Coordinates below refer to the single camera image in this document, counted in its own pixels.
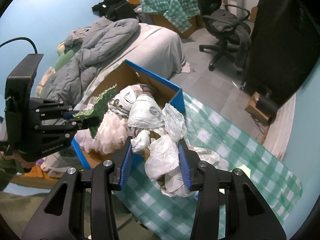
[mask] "metal screw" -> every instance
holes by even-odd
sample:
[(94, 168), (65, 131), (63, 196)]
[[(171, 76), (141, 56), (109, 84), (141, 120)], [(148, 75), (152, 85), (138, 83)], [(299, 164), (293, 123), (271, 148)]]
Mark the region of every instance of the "metal screw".
[(239, 175), (239, 176), (243, 174), (243, 171), (241, 169), (235, 169), (234, 172), (236, 175)]
[(108, 167), (108, 166), (111, 166), (112, 165), (112, 160), (106, 160), (103, 162), (103, 165)]
[(69, 168), (68, 170), (67, 170), (67, 172), (69, 173), (69, 174), (74, 174), (75, 172), (76, 172), (76, 168), (74, 168), (74, 167), (72, 167), (72, 168)]
[(199, 162), (198, 162), (198, 165), (199, 165), (200, 167), (206, 167), (206, 166), (208, 166), (208, 163), (205, 162), (205, 161), (199, 161)]

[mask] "checkered tablecloth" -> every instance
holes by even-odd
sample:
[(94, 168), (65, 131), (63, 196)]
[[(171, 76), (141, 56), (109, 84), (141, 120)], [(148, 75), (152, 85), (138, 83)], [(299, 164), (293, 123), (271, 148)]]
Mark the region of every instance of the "checkered tablecloth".
[(163, 15), (180, 32), (191, 27), (189, 19), (200, 14), (197, 0), (140, 0), (143, 13)]
[[(97, 78), (79, 104), (83, 104), (118, 65)], [(188, 94), (183, 93), (183, 97), (190, 144), (217, 152), (220, 155), (218, 168), (231, 171), (245, 165), (250, 169), (250, 179), (283, 223), (302, 195), (300, 180), (247, 133)], [(121, 192), (115, 192), (116, 196), (162, 240), (189, 239), (196, 211), (195, 197), (162, 195), (159, 184), (147, 177), (144, 162), (135, 161), (127, 185)], [(224, 237), (224, 232), (225, 206), (221, 206), (219, 238)]]

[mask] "green glitter fabric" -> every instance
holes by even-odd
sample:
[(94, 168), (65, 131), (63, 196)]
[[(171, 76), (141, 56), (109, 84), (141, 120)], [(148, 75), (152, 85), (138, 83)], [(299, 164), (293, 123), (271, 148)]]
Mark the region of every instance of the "green glitter fabric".
[[(80, 110), (77, 114), (74, 114), (73, 117), (80, 120), (84, 120), (84, 119), (96, 116), (100, 119), (100, 124), (101, 124), (104, 114), (109, 109), (108, 102), (116, 96), (116, 93), (117, 93), (116, 87), (117, 87), (117, 84), (105, 90), (104, 92), (102, 92), (93, 103), (93, 106), (91, 109)], [(95, 138), (100, 124), (98, 126), (89, 128), (92, 138)]]

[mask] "black chair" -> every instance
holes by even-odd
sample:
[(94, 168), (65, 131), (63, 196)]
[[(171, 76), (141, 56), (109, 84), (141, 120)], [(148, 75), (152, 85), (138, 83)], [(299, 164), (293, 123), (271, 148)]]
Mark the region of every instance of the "black chair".
[[(235, 35), (235, 30), (238, 25), (241, 25), (245, 28), (245, 30), (250, 34), (251, 29), (249, 25), (244, 23), (243, 21), (248, 19), (250, 16), (250, 11), (248, 11), (245, 8), (236, 6), (236, 5), (231, 5), (231, 4), (226, 4), (225, 5), (225, 10), (220, 9), (220, 6), (222, 4), (222, 0), (198, 0), (199, 4), (199, 9), (201, 12), (201, 15), (203, 16), (203, 21), (205, 23), (205, 27), (208, 30), (208, 32), (212, 35), (215, 36), (218, 39), (218, 42), (216, 45), (200, 45), (199, 50), (201, 52), (204, 51), (204, 49), (209, 49), (216, 51), (217, 54), (214, 55), (213, 59), (209, 63), (209, 70), (213, 71), (214, 70), (214, 64), (222, 57), (226, 56), (229, 58), (232, 62), (235, 60), (235, 57), (231, 54), (232, 52), (237, 52), (237, 48), (228, 48), (228, 43), (232, 45), (239, 45), (240, 40), (238, 36)], [(228, 7), (236, 7), (241, 10), (244, 10), (247, 15), (245, 15), (243, 18), (238, 19), (237, 24), (233, 26), (233, 29), (228, 32), (220, 32), (218, 31), (214, 26), (213, 22), (216, 20), (213, 19), (217, 18), (220, 16), (225, 16), (226, 14), (229, 14), (229, 16), (232, 16), (233, 18), (237, 17), (233, 14), (231, 14), (228, 11)]]

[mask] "light blue wall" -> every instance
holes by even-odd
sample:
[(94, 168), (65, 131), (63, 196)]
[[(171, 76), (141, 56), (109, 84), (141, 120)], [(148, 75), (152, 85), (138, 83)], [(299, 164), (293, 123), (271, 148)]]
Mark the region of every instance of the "light blue wall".
[(305, 221), (320, 194), (320, 60), (297, 92), (283, 163), (303, 185), (302, 198), (284, 224), (289, 239)]
[[(75, 28), (90, 25), (97, 19), (91, 7), (103, 0), (14, 0), (0, 18), (0, 43), (25, 36), (34, 41), (44, 57), (39, 65), (35, 85), (58, 59), (57, 45)], [(4, 109), (7, 75), (28, 54), (27, 41), (15, 41), (0, 48), (0, 115)]]

